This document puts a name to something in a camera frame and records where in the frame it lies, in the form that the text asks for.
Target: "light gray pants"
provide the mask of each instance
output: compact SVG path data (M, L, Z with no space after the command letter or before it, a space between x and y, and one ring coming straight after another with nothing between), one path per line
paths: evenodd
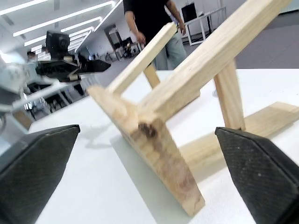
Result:
M176 33L161 52L154 59L153 63L156 70L170 70L175 69L187 57L181 35ZM167 59L169 59L171 67L168 68Z

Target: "person's arm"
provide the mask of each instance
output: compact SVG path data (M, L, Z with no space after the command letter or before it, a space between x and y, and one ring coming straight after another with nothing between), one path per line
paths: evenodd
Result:
M185 27L184 22L181 18L181 15L179 14L179 12L177 10L176 4L172 0L169 0L166 3L166 7L171 12L171 14L174 16L174 18L176 18L176 20L179 22L179 28L181 30L181 33L183 35L185 35L186 34L186 27Z
M137 26L134 21L134 14L132 11L126 11L126 20L127 20L127 24L129 26L131 32L135 35L137 41L139 43L145 44L146 43L145 36L143 33L138 31Z

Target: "wooden structure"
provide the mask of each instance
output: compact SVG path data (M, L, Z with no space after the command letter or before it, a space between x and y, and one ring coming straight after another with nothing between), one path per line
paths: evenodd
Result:
M146 67L176 31L168 24L106 90L100 86L88 90L190 216L205 205L192 173L221 160L223 154L214 133L178 148L165 123L211 79L216 83L226 127L268 137L298 120L299 108L284 103L275 103L244 118L234 63L241 50L289 2L247 0L170 78L159 83L154 69ZM134 105L121 94L143 70L155 88Z

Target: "ceiling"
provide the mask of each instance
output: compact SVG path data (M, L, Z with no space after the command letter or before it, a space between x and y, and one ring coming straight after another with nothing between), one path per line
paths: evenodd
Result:
M32 0L14 0L5 1L0 5L0 11L15 7L19 4L27 3ZM29 27L72 14L74 12L99 5L101 3L108 2L109 0L48 0L27 8L23 8L14 12L10 12L0 16L0 51L8 53L17 50L20 53L27 52L31 48L44 44L45 40L36 42L29 46L24 46L24 43L32 39L46 35L48 30L54 30L60 32L61 29L73 26L78 23L85 22L87 20L94 19L101 16L105 18L107 14L113 9L119 0L114 0L114 4L109 4L101 8L85 12L80 15L67 18L65 20L47 25L45 27L38 28L36 30L25 33L24 35L13 37L15 32L27 29ZM113 13L103 22L101 27L97 30L99 32L104 27L116 23L121 17L123 17L123 4L121 3ZM83 30L88 27L97 27L100 20L93 21L83 26L66 31L65 33L71 34L77 31ZM82 46L93 38L96 37L97 32L92 32Z

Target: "wood knot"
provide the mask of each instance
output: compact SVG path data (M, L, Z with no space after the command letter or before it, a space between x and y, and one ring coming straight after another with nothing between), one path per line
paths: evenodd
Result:
M142 131L147 138L154 138L157 135L156 129L150 124L140 123L138 129Z

